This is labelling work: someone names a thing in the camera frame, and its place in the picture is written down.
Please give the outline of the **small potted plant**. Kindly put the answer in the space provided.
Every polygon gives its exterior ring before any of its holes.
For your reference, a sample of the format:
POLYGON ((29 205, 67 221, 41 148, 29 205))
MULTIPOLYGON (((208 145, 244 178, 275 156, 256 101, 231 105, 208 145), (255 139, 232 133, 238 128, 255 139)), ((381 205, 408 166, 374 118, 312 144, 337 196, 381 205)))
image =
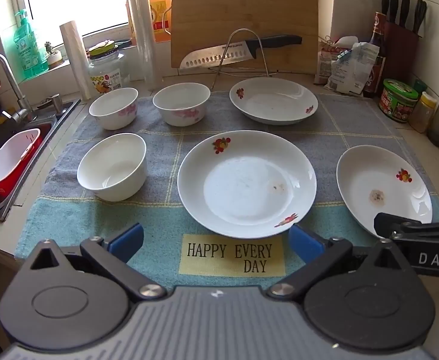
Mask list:
POLYGON ((53 49, 51 43, 46 41, 44 44, 47 53, 47 63, 49 70, 59 67, 63 64, 64 60, 61 51, 58 49, 53 49))

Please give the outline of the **plastic wrap roll tall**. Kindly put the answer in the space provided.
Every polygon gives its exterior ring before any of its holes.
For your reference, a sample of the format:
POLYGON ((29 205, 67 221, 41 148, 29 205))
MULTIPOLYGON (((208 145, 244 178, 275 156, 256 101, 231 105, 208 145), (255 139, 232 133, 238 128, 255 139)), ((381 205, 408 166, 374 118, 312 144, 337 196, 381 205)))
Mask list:
POLYGON ((136 35, 140 71, 147 89, 154 91, 161 87, 162 76, 157 61, 149 0, 129 0, 129 7, 136 35))

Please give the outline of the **red white food bag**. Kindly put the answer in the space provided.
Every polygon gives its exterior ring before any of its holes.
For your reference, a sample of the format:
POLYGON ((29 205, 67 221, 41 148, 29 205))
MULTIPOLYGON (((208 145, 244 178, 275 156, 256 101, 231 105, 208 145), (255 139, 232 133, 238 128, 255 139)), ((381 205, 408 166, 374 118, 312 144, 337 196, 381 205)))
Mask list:
POLYGON ((341 37, 337 41, 333 41, 330 36, 321 37, 314 84, 326 85, 332 74, 332 63, 337 60, 341 53, 350 50, 358 41, 359 39, 356 36, 341 37))

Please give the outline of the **bamboo cutting board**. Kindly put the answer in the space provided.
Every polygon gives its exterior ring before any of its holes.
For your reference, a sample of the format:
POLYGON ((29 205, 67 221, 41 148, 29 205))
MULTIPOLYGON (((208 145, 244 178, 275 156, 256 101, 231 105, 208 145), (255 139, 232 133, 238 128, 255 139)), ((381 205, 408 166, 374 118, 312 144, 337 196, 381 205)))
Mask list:
POLYGON ((298 35, 299 46, 266 49, 244 68, 313 74, 319 47, 318 0, 172 0, 170 64, 194 50, 255 37, 298 35))

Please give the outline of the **yellow lid spice jar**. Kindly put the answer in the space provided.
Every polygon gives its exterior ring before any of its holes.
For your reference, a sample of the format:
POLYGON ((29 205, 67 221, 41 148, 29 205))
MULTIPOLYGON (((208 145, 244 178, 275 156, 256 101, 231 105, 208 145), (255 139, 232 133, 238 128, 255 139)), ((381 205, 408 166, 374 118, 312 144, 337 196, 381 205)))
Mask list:
POLYGON ((425 133, 436 110, 437 100, 424 91, 411 116, 409 125, 418 133, 425 133))

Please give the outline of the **white floral bowl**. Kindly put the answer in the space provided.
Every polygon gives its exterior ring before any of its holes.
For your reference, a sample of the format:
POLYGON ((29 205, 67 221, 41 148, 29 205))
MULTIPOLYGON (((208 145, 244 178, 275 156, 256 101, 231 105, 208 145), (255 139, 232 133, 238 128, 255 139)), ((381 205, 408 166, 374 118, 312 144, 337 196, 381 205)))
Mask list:
POLYGON ((153 96, 153 105, 170 126, 195 125, 206 115, 210 89, 199 83, 186 82, 167 86, 153 96))
POLYGON ((99 96, 89 107, 89 115, 105 130, 127 127, 136 119, 138 95, 135 88, 117 88, 99 96))

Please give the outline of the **green lid sauce tub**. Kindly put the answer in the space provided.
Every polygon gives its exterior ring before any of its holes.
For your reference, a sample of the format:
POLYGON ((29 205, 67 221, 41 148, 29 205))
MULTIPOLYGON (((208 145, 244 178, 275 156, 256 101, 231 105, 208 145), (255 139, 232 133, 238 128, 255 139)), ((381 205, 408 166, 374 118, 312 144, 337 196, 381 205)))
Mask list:
POLYGON ((378 106, 387 117, 404 124, 414 111, 418 98, 418 92, 409 85, 398 80, 385 79, 378 106))

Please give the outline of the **plastic wrap roll short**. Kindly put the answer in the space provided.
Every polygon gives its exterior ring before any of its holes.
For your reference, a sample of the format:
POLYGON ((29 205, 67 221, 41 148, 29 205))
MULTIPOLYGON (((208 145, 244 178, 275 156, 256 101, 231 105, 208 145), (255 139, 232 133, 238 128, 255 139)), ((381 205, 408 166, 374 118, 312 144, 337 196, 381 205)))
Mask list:
POLYGON ((88 73, 88 58, 84 48, 83 39, 77 29, 76 23, 71 20, 60 25, 62 40, 76 84, 84 101, 93 98, 92 83, 88 73))

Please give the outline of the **steel kitchen sink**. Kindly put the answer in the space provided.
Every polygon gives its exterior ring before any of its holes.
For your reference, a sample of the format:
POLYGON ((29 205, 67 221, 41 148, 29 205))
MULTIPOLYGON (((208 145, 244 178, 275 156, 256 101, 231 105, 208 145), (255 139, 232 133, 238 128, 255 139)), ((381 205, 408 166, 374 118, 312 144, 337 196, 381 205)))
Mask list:
POLYGON ((41 107, 30 122, 9 119, 0 125, 0 222, 49 141, 79 104, 78 99, 66 102, 61 112, 41 107))

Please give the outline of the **grey blue checked towel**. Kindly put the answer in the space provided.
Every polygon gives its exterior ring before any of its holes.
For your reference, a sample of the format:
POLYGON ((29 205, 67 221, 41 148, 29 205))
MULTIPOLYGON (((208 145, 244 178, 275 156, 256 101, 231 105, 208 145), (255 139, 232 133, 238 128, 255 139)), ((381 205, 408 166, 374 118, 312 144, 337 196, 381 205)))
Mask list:
MULTIPOLYGON (((295 144, 314 167, 317 195, 304 225, 324 237, 343 236, 355 245, 372 245, 373 236, 355 222, 337 189, 338 159, 351 146, 376 145, 403 157, 417 171, 422 170, 422 165, 402 136, 405 126, 387 119, 372 100, 321 94, 318 101, 318 109, 310 118, 288 126, 268 126, 266 130, 295 144)), ((141 224, 145 230, 144 244, 130 265, 164 286, 272 284, 272 275, 200 276, 179 270, 184 235, 206 233, 179 199, 177 172, 184 156, 200 141, 217 133, 264 128, 242 115, 226 92, 213 93, 205 118, 187 128, 166 124, 152 100, 144 97, 130 131, 146 142, 148 177, 136 195, 111 203, 82 188, 76 177, 83 155, 107 137, 107 132, 92 118, 85 119, 33 203, 15 257, 26 258, 46 238, 61 246, 77 245, 91 236, 107 237, 122 228, 141 224)))

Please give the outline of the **large white floral plate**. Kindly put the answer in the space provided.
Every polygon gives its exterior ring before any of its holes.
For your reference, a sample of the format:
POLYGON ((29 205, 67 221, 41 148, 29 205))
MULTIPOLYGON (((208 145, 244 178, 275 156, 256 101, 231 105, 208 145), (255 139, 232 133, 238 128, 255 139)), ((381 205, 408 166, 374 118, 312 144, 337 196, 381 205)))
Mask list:
POLYGON ((310 160, 278 135, 239 130, 190 150, 177 175, 179 198, 200 225, 222 236, 258 239, 302 220, 317 193, 310 160))

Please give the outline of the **dark red knife block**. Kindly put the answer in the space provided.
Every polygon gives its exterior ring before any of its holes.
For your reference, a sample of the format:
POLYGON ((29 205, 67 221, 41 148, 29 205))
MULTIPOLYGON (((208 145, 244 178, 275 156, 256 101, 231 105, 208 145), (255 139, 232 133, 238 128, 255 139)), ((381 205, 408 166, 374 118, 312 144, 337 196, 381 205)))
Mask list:
POLYGON ((428 5, 417 0, 412 30, 406 27, 410 0, 382 0, 381 10, 387 15, 385 23, 385 65, 383 79, 406 83, 412 73, 419 43, 419 28, 426 16, 428 5))

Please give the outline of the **white printed food bag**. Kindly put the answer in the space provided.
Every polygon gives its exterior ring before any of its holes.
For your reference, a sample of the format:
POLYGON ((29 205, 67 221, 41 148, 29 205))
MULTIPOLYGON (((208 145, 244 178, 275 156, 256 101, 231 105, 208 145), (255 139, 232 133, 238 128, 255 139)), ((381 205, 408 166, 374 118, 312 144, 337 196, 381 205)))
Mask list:
POLYGON ((341 94, 362 94, 378 50, 368 42, 355 43, 332 63, 332 74, 325 87, 341 94))

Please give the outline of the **glass jar green lid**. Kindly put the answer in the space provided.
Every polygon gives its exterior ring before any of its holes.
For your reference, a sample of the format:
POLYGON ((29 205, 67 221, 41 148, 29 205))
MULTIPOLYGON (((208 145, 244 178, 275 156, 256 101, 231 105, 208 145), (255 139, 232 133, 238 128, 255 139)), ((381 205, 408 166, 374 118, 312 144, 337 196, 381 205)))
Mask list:
POLYGON ((130 75, 126 58, 115 41, 97 43, 88 50, 87 56, 88 74, 97 93, 106 94, 127 86, 130 75))

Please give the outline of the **red white sink basket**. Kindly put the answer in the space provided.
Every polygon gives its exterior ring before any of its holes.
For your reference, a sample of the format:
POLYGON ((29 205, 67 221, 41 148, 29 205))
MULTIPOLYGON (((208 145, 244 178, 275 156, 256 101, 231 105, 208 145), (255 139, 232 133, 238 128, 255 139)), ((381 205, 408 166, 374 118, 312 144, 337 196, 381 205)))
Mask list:
POLYGON ((0 148, 0 202, 11 194, 43 141, 37 127, 16 133, 0 148))

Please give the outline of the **green cap small jar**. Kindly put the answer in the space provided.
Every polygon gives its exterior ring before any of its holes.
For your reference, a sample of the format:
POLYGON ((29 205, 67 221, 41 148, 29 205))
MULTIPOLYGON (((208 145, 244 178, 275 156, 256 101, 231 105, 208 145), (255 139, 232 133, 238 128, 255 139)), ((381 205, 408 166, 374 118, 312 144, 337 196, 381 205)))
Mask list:
POLYGON ((418 97, 420 97, 427 88, 428 86, 421 79, 416 79, 413 84, 413 89, 417 92, 418 97))

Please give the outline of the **green dish soap bottle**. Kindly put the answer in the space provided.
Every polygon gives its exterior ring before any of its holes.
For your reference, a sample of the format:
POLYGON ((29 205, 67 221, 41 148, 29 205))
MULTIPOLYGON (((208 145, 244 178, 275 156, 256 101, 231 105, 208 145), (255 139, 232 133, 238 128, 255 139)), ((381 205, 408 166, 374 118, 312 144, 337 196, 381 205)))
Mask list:
POLYGON ((36 77, 49 70, 45 49, 41 49, 26 10, 15 13, 19 26, 14 32, 14 43, 26 79, 36 77))

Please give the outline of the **white floral plate back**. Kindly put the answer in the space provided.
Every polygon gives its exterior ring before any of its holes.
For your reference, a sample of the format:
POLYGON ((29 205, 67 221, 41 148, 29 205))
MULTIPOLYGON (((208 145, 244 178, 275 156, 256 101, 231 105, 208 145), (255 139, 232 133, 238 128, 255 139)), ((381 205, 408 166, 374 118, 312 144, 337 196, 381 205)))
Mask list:
POLYGON ((254 77, 235 84, 230 101, 244 116, 265 125, 294 125, 311 117, 319 102, 308 88, 290 80, 254 77))

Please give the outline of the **steel kitchen faucet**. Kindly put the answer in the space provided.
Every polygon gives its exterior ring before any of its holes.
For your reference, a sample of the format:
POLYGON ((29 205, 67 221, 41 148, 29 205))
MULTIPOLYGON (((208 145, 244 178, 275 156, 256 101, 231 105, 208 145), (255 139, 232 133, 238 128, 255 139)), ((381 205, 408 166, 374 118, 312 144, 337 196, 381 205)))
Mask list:
POLYGON ((31 122, 35 119, 35 113, 32 109, 32 105, 27 100, 26 96, 20 90, 16 79, 14 78, 11 67, 9 66, 9 62, 2 54, 0 54, 0 65, 5 72, 5 76, 17 98, 18 110, 14 114, 9 114, 6 111, 3 114, 9 118, 14 120, 17 124, 20 124, 23 121, 31 122))

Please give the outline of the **dark soy sauce bottle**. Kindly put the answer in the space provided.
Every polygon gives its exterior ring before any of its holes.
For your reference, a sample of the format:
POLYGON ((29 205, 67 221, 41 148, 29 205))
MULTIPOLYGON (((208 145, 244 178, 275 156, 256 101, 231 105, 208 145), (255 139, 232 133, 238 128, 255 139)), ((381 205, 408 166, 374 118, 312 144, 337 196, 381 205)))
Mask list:
POLYGON ((385 64, 385 23, 386 15, 377 11, 374 18, 374 27, 370 43, 377 46, 379 50, 362 91, 363 95, 367 98, 371 98, 376 94, 385 64))

